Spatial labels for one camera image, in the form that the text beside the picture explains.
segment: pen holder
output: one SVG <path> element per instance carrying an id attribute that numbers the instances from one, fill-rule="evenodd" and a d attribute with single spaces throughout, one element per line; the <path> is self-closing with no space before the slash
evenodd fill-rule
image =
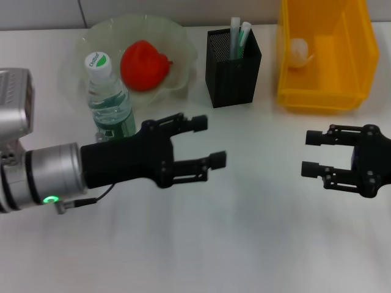
<path id="1" fill-rule="evenodd" d="M 251 103 L 262 54 L 252 30 L 242 56 L 228 60 L 230 29 L 208 32 L 205 81 L 214 108 Z"/>

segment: red apple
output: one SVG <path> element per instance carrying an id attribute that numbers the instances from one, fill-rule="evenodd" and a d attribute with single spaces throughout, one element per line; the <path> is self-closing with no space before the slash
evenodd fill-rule
<path id="1" fill-rule="evenodd" d="M 121 59 L 121 77 L 133 90 L 150 90 L 157 87 L 167 76 L 170 62 L 145 40 L 131 45 Z"/>

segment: pen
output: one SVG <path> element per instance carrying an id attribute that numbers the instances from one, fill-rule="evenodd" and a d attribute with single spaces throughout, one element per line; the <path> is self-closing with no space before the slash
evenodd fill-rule
<path id="1" fill-rule="evenodd" d="M 231 17 L 231 30 L 230 30 L 230 52 L 228 59 L 237 59 L 238 46 L 239 46 L 239 27 L 240 17 Z"/>
<path id="2" fill-rule="evenodd" d="M 247 21 L 243 21 L 242 27 L 240 29 L 239 33 L 239 48 L 238 48 L 238 58 L 242 56 L 244 46 L 246 45 L 247 38 L 250 34 L 251 30 L 251 24 L 248 23 Z"/>

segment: tabletop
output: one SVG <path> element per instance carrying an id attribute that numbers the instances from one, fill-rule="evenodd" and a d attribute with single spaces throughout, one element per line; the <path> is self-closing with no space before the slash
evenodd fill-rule
<path id="1" fill-rule="evenodd" d="M 276 26 L 254 26 L 263 57 L 254 101 L 213 109 L 205 84 L 206 32 L 187 28 L 199 57 L 187 98 L 135 109 L 146 119 L 206 114 L 209 130 L 173 138 L 176 160 L 226 150 L 206 183 L 158 189 L 117 184 L 98 204 L 57 215 L 50 205 L 0 216 L 2 292 L 390 292 L 391 197 L 324 190 L 301 162 L 349 168 L 352 148 L 305 146 L 306 130 L 376 124 L 391 137 L 391 23 L 373 24 L 381 57 L 369 99 L 335 116 L 276 105 Z M 0 66 L 25 67 L 36 89 L 28 150 L 95 142 L 69 74 L 86 30 L 0 32 Z M 89 191 L 101 194 L 107 187 Z"/>

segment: yellow box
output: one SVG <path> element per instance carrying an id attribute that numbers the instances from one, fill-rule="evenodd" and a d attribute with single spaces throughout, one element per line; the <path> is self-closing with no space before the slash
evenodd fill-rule
<path id="1" fill-rule="evenodd" d="M 309 56 L 290 68 L 290 40 L 304 39 Z M 365 0 L 282 0 L 277 27 L 278 103 L 304 112 L 359 107 L 371 89 L 379 49 Z"/>

